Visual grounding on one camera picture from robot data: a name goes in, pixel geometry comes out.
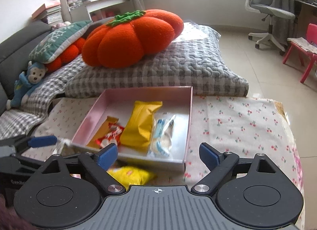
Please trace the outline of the gold bar snack wrapper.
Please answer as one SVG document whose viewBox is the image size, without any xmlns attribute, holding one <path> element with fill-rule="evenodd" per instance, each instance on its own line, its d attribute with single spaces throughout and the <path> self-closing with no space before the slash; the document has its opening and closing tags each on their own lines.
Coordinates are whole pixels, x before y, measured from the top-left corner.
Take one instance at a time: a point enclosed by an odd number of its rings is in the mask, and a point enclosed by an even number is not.
<svg viewBox="0 0 317 230">
<path fill-rule="evenodd" d="M 116 124 L 118 122 L 118 118 L 108 116 L 106 120 L 102 123 L 102 125 L 99 127 L 95 135 L 90 139 L 90 141 L 87 144 L 87 147 L 91 148 L 101 148 L 101 143 L 103 138 L 109 133 L 110 126 L 109 124 Z"/>
</svg>

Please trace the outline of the red white candy packet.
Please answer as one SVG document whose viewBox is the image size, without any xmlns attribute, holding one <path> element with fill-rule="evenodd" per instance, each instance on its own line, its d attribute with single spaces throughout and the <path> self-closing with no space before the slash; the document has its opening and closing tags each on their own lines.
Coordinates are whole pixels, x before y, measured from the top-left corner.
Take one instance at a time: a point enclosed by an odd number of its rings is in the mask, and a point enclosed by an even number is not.
<svg viewBox="0 0 317 230">
<path fill-rule="evenodd" d="M 125 128 L 115 123 L 109 123 L 108 126 L 108 133 L 95 140 L 95 143 L 100 148 L 105 148 L 109 144 L 116 144 L 117 146 L 121 145 L 120 136 Z"/>
</svg>

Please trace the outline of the clear blue label packet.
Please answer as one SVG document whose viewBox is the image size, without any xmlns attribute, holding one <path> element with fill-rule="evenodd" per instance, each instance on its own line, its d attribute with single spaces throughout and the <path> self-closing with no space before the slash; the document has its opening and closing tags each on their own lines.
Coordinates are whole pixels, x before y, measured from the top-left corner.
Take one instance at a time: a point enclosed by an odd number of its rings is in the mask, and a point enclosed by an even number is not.
<svg viewBox="0 0 317 230">
<path fill-rule="evenodd" d="M 158 113 L 155 116 L 147 156 L 161 159 L 171 159 L 172 136 L 176 114 Z"/>
</svg>

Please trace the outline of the grey checkered blanket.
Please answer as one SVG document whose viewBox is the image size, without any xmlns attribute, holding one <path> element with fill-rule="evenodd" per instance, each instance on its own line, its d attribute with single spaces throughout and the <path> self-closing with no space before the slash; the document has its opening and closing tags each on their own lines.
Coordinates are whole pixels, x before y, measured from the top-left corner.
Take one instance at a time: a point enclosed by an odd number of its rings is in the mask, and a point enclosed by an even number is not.
<svg viewBox="0 0 317 230">
<path fill-rule="evenodd" d="M 5 111 L 1 115 L 1 139 L 27 135 L 45 121 L 52 100 L 65 92 L 66 84 L 84 66 L 82 56 L 77 56 L 72 62 L 48 75 L 19 109 Z"/>
</svg>

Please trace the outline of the small yellow snack bag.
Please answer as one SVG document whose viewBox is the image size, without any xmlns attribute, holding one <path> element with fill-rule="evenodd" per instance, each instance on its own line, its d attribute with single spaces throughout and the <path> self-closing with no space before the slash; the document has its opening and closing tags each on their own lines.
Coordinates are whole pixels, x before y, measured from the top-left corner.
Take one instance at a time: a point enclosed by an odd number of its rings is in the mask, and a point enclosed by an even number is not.
<svg viewBox="0 0 317 230">
<path fill-rule="evenodd" d="M 126 190 L 131 185 L 146 185 L 156 177 L 152 172 L 133 166 L 111 168 L 107 173 L 122 184 Z"/>
</svg>

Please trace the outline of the cherry print cloth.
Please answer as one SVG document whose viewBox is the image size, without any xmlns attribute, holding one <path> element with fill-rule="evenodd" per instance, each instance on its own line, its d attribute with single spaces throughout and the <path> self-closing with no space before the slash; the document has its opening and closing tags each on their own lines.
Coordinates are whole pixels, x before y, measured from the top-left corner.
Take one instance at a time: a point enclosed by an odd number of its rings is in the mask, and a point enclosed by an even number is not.
<svg viewBox="0 0 317 230">
<path fill-rule="evenodd" d="M 48 119 L 32 135 L 72 139 L 96 98 L 53 100 Z M 187 185 L 191 188 L 209 170 L 199 159 L 206 142 L 219 152 L 243 158 L 265 153 L 304 194 L 303 170 L 282 104 L 270 99 L 193 97 L 185 173 L 155 172 L 149 185 Z"/>
</svg>

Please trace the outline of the pink cardboard box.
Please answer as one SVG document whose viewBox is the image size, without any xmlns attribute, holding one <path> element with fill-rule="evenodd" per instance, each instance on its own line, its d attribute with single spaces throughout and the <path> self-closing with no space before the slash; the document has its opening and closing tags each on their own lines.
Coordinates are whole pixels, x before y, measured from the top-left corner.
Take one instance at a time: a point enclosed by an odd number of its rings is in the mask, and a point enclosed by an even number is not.
<svg viewBox="0 0 317 230">
<path fill-rule="evenodd" d="M 76 131 L 72 144 L 97 152 L 115 143 L 118 160 L 184 172 L 191 86 L 106 89 Z"/>
</svg>

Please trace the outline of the blue monkey plush toy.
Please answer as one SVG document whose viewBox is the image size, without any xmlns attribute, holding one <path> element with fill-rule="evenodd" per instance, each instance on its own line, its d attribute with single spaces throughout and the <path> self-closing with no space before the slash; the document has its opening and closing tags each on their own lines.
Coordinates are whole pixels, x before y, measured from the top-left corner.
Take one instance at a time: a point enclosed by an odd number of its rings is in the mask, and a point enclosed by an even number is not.
<svg viewBox="0 0 317 230">
<path fill-rule="evenodd" d="M 7 100 L 7 110 L 23 106 L 33 91 L 41 85 L 46 72 L 44 64 L 29 61 L 27 71 L 21 72 L 14 83 L 14 96 L 12 100 Z"/>
</svg>

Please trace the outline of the dark grey sofa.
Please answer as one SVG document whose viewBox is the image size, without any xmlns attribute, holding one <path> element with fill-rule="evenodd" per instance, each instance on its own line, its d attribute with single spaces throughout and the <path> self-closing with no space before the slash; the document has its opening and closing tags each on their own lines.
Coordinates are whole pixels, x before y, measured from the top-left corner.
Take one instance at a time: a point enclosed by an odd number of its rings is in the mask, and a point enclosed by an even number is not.
<svg viewBox="0 0 317 230">
<path fill-rule="evenodd" d="M 86 39 L 95 28 L 110 20 L 113 18 L 93 22 L 81 38 Z M 7 100 L 13 98 L 14 82 L 27 69 L 29 53 L 51 32 L 51 26 L 36 20 L 1 43 L 1 113 L 7 108 Z"/>
</svg>

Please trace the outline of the small orange plush cushion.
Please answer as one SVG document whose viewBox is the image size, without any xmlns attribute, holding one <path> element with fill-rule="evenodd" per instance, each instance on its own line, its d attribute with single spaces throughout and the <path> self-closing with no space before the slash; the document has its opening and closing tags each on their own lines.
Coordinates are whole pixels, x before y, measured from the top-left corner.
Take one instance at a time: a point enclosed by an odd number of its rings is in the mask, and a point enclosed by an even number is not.
<svg viewBox="0 0 317 230">
<path fill-rule="evenodd" d="M 77 58 L 82 53 L 82 48 L 85 43 L 84 38 L 79 38 L 73 44 L 71 44 L 64 52 L 62 52 L 53 62 L 45 65 L 47 72 L 51 73 L 57 71 L 60 67 L 68 64 Z"/>
</svg>

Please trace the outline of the green snowflake pillow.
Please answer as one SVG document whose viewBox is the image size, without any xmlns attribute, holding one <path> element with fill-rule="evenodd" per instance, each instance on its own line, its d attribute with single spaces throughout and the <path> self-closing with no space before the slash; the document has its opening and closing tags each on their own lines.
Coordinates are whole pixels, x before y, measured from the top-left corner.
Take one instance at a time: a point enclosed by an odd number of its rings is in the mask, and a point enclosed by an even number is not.
<svg viewBox="0 0 317 230">
<path fill-rule="evenodd" d="M 42 64 L 53 62 L 70 45 L 81 38 L 91 24 L 92 21 L 84 20 L 54 30 L 33 48 L 29 54 L 29 60 Z"/>
</svg>

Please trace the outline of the grey checkered quilted pillow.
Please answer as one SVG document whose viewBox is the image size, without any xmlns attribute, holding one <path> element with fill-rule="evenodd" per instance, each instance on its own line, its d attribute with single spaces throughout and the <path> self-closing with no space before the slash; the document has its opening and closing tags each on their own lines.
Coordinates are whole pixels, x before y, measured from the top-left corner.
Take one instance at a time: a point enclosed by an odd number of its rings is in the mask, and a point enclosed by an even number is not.
<svg viewBox="0 0 317 230">
<path fill-rule="evenodd" d="M 220 33 L 192 21 L 165 50 L 123 69 L 84 66 L 65 87 L 73 98 L 100 95 L 105 89 L 191 86 L 195 95 L 245 97 L 249 82 L 223 61 Z"/>
</svg>

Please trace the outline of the stack of books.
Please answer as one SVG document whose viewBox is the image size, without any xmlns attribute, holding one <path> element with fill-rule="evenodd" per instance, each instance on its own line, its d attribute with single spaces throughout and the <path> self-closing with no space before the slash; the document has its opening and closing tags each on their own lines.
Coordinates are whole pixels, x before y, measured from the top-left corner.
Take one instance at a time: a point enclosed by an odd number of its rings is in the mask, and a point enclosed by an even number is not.
<svg viewBox="0 0 317 230">
<path fill-rule="evenodd" d="M 61 2 L 53 0 L 44 3 L 32 14 L 32 20 L 41 20 L 48 25 L 62 23 Z"/>
</svg>

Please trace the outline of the orange pumpkin plush cushion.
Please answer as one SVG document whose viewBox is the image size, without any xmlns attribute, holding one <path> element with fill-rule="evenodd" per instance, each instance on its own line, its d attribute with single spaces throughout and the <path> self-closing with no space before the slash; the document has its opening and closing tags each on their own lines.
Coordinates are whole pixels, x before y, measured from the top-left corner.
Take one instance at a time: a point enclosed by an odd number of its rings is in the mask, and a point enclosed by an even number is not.
<svg viewBox="0 0 317 230">
<path fill-rule="evenodd" d="M 121 69 L 166 49 L 184 29 L 180 16 L 165 10 L 126 12 L 96 27 L 82 48 L 91 67 Z"/>
</svg>

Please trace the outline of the pink plastic kids chair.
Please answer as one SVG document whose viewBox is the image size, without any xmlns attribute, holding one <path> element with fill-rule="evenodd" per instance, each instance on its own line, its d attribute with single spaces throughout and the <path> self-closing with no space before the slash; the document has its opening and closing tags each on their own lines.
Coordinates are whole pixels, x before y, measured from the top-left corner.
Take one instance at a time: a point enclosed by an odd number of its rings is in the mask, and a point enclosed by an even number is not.
<svg viewBox="0 0 317 230">
<path fill-rule="evenodd" d="M 298 56 L 300 59 L 301 66 L 304 67 L 304 59 L 302 55 L 305 55 L 309 58 L 309 64 L 301 77 L 301 84 L 305 82 L 307 79 L 311 69 L 313 68 L 314 64 L 316 63 L 316 33 L 317 33 L 317 25 L 316 24 L 309 24 L 306 31 L 306 37 L 300 38 L 288 38 L 287 41 L 290 44 L 286 55 L 282 61 L 283 64 L 286 64 L 290 54 L 293 50 L 298 51 Z"/>
</svg>

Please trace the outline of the white office chair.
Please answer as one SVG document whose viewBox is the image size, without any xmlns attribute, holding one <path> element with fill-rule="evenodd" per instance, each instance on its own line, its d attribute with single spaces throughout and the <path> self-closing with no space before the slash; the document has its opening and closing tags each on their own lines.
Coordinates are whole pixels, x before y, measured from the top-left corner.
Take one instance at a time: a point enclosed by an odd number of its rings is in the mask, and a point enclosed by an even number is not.
<svg viewBox="0 0 317 230">
<path fill-rule="evenodd" d="M 273 18 L 277 17 L 290 21 L 294 20 L 296 16 L 292 12 L 273 7 L 273 1 L 274 0 L 245 0 L 246 10 L 259 12 L 265 14 L 266 17 L 270 17 L 268 31 L 266 33 L 249 33 L 248 39 L 258 39 L 255 43 L 256 49 L 259 49 L 260 45 L 265 42 L 271 42 L 279 49 L 279 53 L 284 55 L 286 51 L 285 46 L 273 36 Z"/>
</svg>

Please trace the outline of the wooden desk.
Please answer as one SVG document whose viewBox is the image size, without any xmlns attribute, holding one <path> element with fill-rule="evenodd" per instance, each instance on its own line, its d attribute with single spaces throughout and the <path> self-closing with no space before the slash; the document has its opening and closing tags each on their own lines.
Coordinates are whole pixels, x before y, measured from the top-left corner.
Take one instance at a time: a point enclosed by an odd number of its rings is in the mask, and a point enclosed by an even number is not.
<svg viewBox="0 0 317 230">
<path fill-rule="evenodd" d="M 316 24 L 316 5 L 301 0 L 295 0 L 294 34 L 296 37 L 305 37 L 309 24 Z"/>
</svg>

